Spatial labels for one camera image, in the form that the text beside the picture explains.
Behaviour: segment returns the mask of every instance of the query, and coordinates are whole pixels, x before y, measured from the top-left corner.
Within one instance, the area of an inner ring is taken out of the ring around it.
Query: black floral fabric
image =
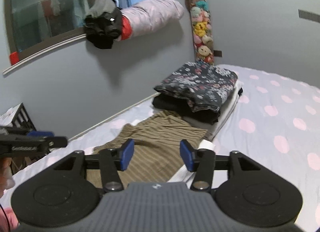
[[[154,89],[185,99],[193,112],[218,112],[233,90],[238,76],[230,70],[205,62],[187,62]]]

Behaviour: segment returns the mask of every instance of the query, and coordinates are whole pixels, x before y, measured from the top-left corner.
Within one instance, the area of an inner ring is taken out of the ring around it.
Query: window frame
[[[90,7],[93,5],[94,1],[95,0],[88,0]],[[40,43],[37,43],[36,45],[33,45],[19,52],[17,50],[17,46],[14,40],[14,35],[13,35],[13,25],[12,25],[13,16],[12,16],[11,0],[4,0],[4,18],[5,18],[5,27],[6,27],[10,54],[17,52],[19,57],[19,62],[12,65],[7,70],[3,71],[4,75],[9,73],[11,70],[19,67],[19,65],[23,64],[24,62],[30,61],[41,54],[47,53],[57,47],[63,46],[67,43],[71,43],[86,37],[84,33],[84,28],[80,27],[80,28],[76,28],[74,30],[50,37]]]

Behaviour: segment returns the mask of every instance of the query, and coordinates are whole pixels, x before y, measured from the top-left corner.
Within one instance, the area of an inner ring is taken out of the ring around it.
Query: white wall
[[[298,9],[320,14],[320,0],[208,1],[215,49],[223,51],[218,62],[320,86],[320,24],[298,18]],[[0,69],[5,69],[9,53],[0,20]],[[23,102],[37,127],[71,137],[151,95],[153,85],[193,60],[191,38],[186,13],[179,24],[116,43],[112,50],[86,41],[63,47],[0,76],[0,112]]]

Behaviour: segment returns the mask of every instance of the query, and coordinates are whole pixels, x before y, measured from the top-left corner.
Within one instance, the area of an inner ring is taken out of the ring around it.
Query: yellow plush toy
[[[206,35],[207,22],[199,22],[194,26],[193,32],[199,37]]]

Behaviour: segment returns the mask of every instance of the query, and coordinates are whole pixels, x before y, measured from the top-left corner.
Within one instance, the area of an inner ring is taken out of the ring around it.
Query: polka dot bed sheet
[[[320,90],[264,71],[220,67],[236,72],[244,92],[213,140],[215,152],[228,155],[239,150],[293,183],[303,196],[296,224],[304,231],[316,231],[320,226]],[[114,139],[124,124],[135,125],[156,113],[151,102],[132,107],[18,172],[16,186],[75,150],[91,154],[94,147]],[[226,172],[217,171],[213,187],[226,179]],[[15,187],[5,191],[0,199],[3,206],[10,206]]]

